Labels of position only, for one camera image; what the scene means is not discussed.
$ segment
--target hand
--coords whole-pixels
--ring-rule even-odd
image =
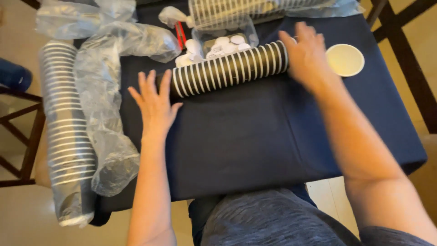
[[[290,75],[314,95],[324,93],[327,87],[338,82],[342,84],[341,78],[334,73],[326,59],[323,34],[316,34],[316,30],[305,22],[296,23],[295,29],[297,44],[288,33],[279,31],[279,39],[288,52]]]
[[[159,94],[156,92],[155,77],[155,70],[149,72],[147,79],[143,72],[138,73],[138,84],[141,94],[133,87],[129,87],[128,90],[141,110],[143,139],[151,137],[165,141],[182,103],[170,105],[170,70],[165,71]]]

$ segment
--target navy tablecloth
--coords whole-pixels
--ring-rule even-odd
[[[188,14],[186,2],[140,6],[139,22],[167,28],[157,16],[168,5]],[[404,170],[410,173],[419,168],[427,155],[364,17],[285,17],[256,25],[260,44],[276,41],[279,30],[294,34],[297,21],[306,21],[323,33],[327,48],[345,43],[363,53],[364,69],[344,83]],[[190,30],[185,32],[190,38]],[[127,88],[138,88],[140,71],[162,73],[174,66],[174,61],[163,64],[148,57],[121,58],[120,114],[124,133],[138,150],[142,121]],[[166,141],[172,201],[341,175],[314,98],[286,73],[181,101],[184,106]],[[100,197],[96,213],[131,208],[135,183],[136,179],[116,196]]]

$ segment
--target beige floor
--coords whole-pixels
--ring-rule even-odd
[[[408,6],[413,0],[391,0],[396,13]],[[370,0],[362,1],[363,6],[370,9]],[[28,92],[40,95],[40,81],[38,73],[38,49],[49,39],[35,33],[35,11],[18,0],[0,0],[5,9],[5,24],[0,27],[0,57],[21,64],[34,73],[34,81]],[[411,43],[415,55],[422,67],[428,82],[437,95],[437,73],[435,71],[437,49],[437,32],[432,32],[437,24],[437,7],[426,12],[412,23],[404,27],[404,31]],[[402,71],[394,57],[387,40],[380,43],[380,49],[386,60],[388,69],[393,77],[406,109],[422,137],[430,161],[417,171],[412,180],[419,190],[422,200],[430,214],[437,215],[437,202],[431,195],[435,194],[437,155],[437,140],[429,135],[422,116],[414,102]],[[28,106],[21,100],[0,96],[0,115]],[[30,115],[17,119],[14,124],[24,131],[30,132],[32,117]],[[24,146],[6,135],[5,129],[0,128],[2,141],[0,154],[6,155],[9,161],[19,163],[22,159]],[[9,179],[11,176],[0,168],[0,179]],[[355,235],[358,229],[354,215],[344,191],[342,177],[325,179],[308,183],[311,198],[318,207],[348,227]],[[19,186],[0,189],[0,245],[93,245],[93,246],[120,246],[124,245],[128,230],[130,210],[116,212],[110,221],[100,227],[87,226],[83,229],[61,228],[53,214],[53,201],[50,189],[39,186]],[[172,222],[179,245],[192,245],[191,224],[187,215],[187,203],[172,203]]]

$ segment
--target white cup rim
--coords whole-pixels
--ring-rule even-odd
[[[358,52],[358,54],[360,54],[360,57],[361,57],[361,67],[355,73],[352,73],[352,74],[340,74],[340,73],[337,73],[337,72],[336,72],[336,74],[338,74],[338,75],[340,75],[342,77],[352,77],[354,75],[359,74],[363,70],[364,63],[365,63],[363,53],[359,49],[357,49],[355,46],[352,46],[352,45],[349,45],[349,44],[336,44],[336,45],[333,45],[333,46],[329,47],[329,49],[327,49],[327,51],[326,51],[326,54],[328,54],[330,51],[332,51],[335,47],[338,47],[338,46],[350,46],[354,50],[356,50]]]

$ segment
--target white paper cup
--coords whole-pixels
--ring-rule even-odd
[[[342,77],[357,75],[364,67],[364,56],[348,44],[337,44],[326,51],[329,66]]]

